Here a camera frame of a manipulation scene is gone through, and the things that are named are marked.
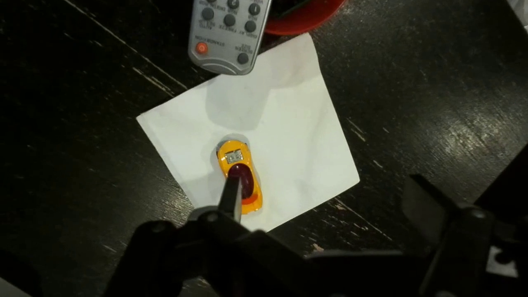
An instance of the paper sheet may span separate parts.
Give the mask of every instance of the paper sheet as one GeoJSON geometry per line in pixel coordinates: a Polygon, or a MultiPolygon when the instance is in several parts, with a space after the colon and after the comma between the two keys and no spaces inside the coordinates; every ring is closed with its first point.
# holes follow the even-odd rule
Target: paper sheet
{"type": "Polygon", "coordinates": [[[219,140],[247,140],[264,196],[242,216],[249,229],[269,231],[359,182],[310,35],[260,55],[247,76],[217,76],[137,121],[194,208],[219,201],[219,140]]]}

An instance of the dark floor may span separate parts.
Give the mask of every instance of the dark floor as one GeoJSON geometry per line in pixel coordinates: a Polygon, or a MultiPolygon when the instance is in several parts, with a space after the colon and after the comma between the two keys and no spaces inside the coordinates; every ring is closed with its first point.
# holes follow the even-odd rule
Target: dark floor
{"type": "MultiPolygon", "coordinates": [[[[186,59],[189,7],[0,0],[0,249],[46,295],[100,295],[135,226],[189,211],[135,122],[211,78],[186,59]]],[[[361,183],[272,231],[292,249],[415,249],[409,173],[473,203],[528,144],[528,36],[504,2],[353,0],[311,35],[361,183]]]]}

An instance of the gray remote control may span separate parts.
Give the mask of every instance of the gray remote control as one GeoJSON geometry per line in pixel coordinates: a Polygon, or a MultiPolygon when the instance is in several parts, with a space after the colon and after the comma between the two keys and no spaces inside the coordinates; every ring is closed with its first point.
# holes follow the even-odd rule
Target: gray remote control
{"type": "Polygon", "coordinates": [[[219,74],[250,73],[270,0],[194,0],[188,56],[219,74]]]}

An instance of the red button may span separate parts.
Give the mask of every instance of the red button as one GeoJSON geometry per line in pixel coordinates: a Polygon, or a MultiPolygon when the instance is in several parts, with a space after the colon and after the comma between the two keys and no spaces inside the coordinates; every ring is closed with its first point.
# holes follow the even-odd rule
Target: red button
{"type": "Polygon", "coordinates": [[[206,55],[207,51],[209,51],[207,43],[203,43],[203,41],[198,41],[198,43],[196,43],[196,53],[206,55]]]}

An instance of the yellow toy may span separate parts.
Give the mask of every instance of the yellow toy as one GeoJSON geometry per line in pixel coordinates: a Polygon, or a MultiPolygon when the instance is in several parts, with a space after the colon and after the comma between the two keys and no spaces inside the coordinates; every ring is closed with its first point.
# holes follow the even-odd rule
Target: yellow toy
{"type": "Polygon", "coordinates": [[[242,215],[262,208],[262,190],[255,168],[252,167],[249,147],[236,139],[217,145],[216,158],[224,177],[236,175],[242,182],[242,215]]]}

